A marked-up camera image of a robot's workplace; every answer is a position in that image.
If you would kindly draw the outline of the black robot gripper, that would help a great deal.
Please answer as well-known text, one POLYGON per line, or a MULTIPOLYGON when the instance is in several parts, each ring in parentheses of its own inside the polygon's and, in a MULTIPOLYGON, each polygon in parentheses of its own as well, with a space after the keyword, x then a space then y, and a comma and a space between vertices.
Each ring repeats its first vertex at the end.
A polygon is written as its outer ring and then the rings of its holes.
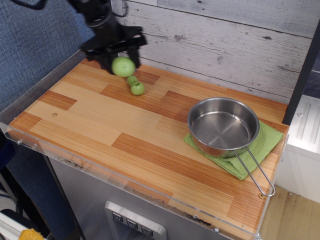
POLYGON ((121 52, 127 52, 136 68, 139 68, 139 48, 147 44, 143 29, 140 26, 124 26, 114 17, 88 21, 87 26, 94 36, 80 46, 86 57, 100 63, 102 69, 114 75, 113 60, 121 52))

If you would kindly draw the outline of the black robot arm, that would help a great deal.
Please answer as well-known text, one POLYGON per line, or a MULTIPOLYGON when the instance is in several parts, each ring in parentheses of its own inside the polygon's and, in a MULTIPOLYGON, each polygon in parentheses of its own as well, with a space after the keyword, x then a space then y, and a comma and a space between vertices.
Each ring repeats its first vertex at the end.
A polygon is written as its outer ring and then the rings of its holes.
POLYGON ((70 0, 69 3, 83 15, 94 37, 80 46, 88 61, 97 61, 102 69, 112 71, 112 62, 121 52, 127 52, 134 67, 140 67, 139 48, 147 44, 140 26, 118 23, 109 0, 70 0))

